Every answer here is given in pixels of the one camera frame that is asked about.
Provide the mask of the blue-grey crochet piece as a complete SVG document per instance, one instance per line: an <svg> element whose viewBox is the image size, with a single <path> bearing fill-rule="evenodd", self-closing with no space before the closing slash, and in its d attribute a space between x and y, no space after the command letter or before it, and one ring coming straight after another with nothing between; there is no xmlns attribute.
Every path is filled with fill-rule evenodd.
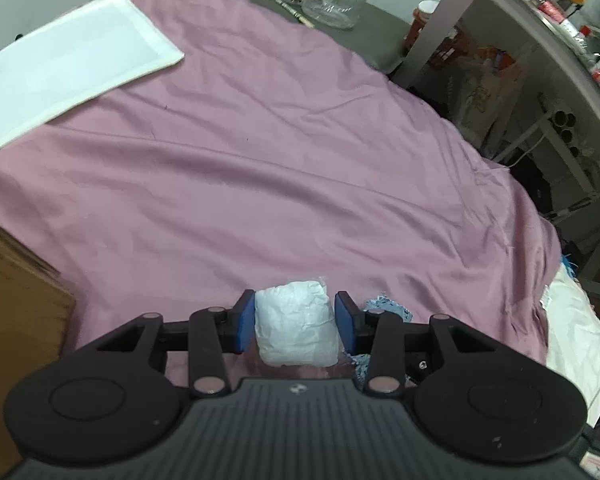
<svg viewBox="0 0 600 480"><path fill-rule="evenodd" d="M379 295L376 298L367 299L363 308L364 312L378 313L379 311L396 314L403 323L411 323L413 315L402 304L398 304L386 295ZM364 386L370 365L370 354L349 354L349 358L354 367L354 379L358 388Z"/></svg>

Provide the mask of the red bucket under desk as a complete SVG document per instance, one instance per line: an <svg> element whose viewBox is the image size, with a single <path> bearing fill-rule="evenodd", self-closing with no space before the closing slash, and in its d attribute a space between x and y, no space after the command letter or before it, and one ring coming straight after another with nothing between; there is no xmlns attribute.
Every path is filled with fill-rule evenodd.
<svg viewBox="0 0 600 480"><path fill-rule="evenodd" d="M411 47L414 46L420 32L426 26L430 19L430 16L434 14L434 11L438 6L437 0L422 0L413 11L413 21L411 27L408 30L403 44L403 54L407 55Z"/></svg>

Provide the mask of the white flat pillowcase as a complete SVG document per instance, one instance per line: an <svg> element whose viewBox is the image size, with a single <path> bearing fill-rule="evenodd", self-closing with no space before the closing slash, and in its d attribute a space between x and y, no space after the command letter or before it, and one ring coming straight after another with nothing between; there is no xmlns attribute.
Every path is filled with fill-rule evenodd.
<svg viewBox="0 0 600 480"><path fill-rule="evenodd" d="M0 51L0 149L184 53L131 0L93 0Z"/></svg>

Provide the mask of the pink bed sheet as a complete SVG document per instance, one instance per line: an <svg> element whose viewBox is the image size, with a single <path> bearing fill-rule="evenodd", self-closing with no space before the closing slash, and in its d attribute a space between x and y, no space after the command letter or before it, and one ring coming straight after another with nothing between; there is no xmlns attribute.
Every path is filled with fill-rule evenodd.
<svg viewBox="0 0 600 480"><path fill-rule="evenodd" d="M0 149L0 226L76 297L61 350L320 278L545 361L557 235L505 167L322 32L247 0L131 1L181 62Z"/></svg>

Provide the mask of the white soft bundle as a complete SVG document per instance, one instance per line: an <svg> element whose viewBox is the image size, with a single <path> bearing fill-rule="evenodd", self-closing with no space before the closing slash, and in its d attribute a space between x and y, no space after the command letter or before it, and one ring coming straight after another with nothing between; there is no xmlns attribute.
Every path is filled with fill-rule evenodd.
<svg viewBox="0 0 600 480"><path fill-rule="evenodd" d="M266 365L331 367L338 362L340 340L323 281L258 290L254 306L258 350Z"/></svg>

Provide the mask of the white blanket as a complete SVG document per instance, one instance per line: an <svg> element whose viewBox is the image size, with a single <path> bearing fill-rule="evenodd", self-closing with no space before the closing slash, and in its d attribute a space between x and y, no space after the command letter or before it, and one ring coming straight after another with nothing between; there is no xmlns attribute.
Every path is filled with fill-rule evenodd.
<svg viewBox="0 0 600 480"><path fill-rule="evenodd" d="M563 264L545 287L541 306L548 329L546 366L578 387L593 426L600 417L600 319Z"/></svg>

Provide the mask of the brown cardboard box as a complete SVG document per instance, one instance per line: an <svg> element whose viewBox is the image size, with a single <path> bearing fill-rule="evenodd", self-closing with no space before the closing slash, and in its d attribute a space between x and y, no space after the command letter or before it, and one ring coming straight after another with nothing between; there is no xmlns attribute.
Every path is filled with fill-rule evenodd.
<svg viewBox="0 0 600 480"><path fill-rule="evenodd" d="M20 460L4 423L6 396L58 358L75 304L59 272L0 226L0 477Z"/></svg>

